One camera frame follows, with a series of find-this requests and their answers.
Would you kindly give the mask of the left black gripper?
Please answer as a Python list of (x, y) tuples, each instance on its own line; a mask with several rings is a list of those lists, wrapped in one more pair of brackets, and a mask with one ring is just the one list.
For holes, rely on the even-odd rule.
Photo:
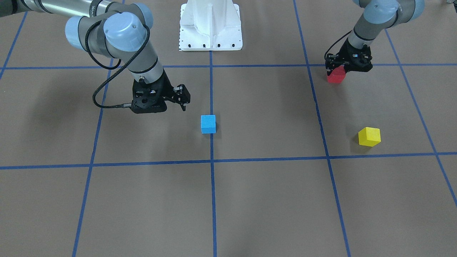
[(325, 54), (325, 69), (327, 76), (335, 70), (337, 73), (369, 72), (372, 69), (371, 48), (367, 45), (362, 49), (353, 47), (346, 39), (339, 54)]

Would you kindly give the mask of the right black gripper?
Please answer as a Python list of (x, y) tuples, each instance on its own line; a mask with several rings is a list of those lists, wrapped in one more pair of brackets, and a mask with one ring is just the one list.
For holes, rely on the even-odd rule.
[(133, 84), (133, 92), (135, 90), (147, 90), (152, 89), (165, 100), (171, 101), (174, 104), (179, 104), (183, 112), (186, 111), (186, 106), (191, 102), (191, 96), (189, 91), (184, 84), (173, 88), (170, 80), (165, 72), (162, 70), (161, 75), (155, 80), (149, 80), (146, 75), (141, 75), (135, 78)]

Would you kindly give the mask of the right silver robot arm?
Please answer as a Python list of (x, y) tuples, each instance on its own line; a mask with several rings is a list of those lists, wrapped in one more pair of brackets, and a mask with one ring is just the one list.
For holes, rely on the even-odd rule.
[[(159, 113), (167, 110), (166, 102), (170, 101), (186, 110), (190, 93), (185, 85), (170, 83), (150, 39), (153, 15), (146, 5), (111, 0), (1, 1), (1, 17), (27, 11), (68, 17), (64, 32), (69, 44), (87, 52), (101, 68), (116, 70), (93, 93), (97, 107)], [(134, 78), (131, 103), (98, 103), (98, 93), (124, 70)]]

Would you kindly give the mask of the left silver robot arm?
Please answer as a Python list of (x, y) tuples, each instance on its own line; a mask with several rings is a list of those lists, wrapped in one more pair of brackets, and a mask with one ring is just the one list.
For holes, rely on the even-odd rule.
[(369, 72), (372, 68), (371, 44), (384, 29), (405, 24), (418, 18), (424, 11), (424, 0), (354, 0), (363, 8), (353, 29), (342, 36), (345, 39), (336, 54), (325, 52), (325, 68), (329, 81), (337, 82), (346, 73)]

